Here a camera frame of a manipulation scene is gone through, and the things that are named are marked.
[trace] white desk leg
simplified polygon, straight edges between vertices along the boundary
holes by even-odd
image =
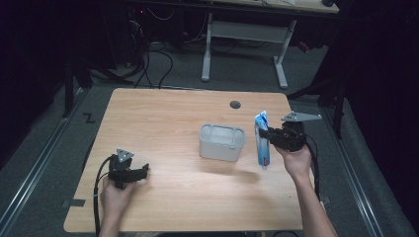
[[[295,24],[296,24],[296,20],[292,20],[287,30],[283,47],[281,48],[281,53],[279,56],[274,56],[275,68],[277,69],[277,76],[278,76],[278,80],[280,81],[280,87],[282,89],[288,88],[287,78],[286,78],[286,75],[284,74],[283,59],[284,59],[284,56],[286,55],[291,37],[293,36],[293,29],[295,27]]]
[[[207,25],[207,47],[206,53],[204,54],[204,64],[203,64],[203,81],[208,81],[210,79],[210,38],[212,34],[212,13],[209,13],[209,23]]]

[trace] wooden table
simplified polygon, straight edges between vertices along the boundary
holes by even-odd
[[[231,101],[241,108],[231,108]],[[262,111],[270,126],[281,127],[280,118],[291,109],[279,93],[115,90],[74,196],[86,202],[70,207],[64,229],[95,231],[94,182],[117,148],[135,154],[132,169],[150,165],[147,181],[133,192],[122,231],[301,229],[296,191],[280,154],[271,147],[268,170],[258,165],[254,117]],[[199,131],[206,122],[245,130],[237,162],[200,157]]]

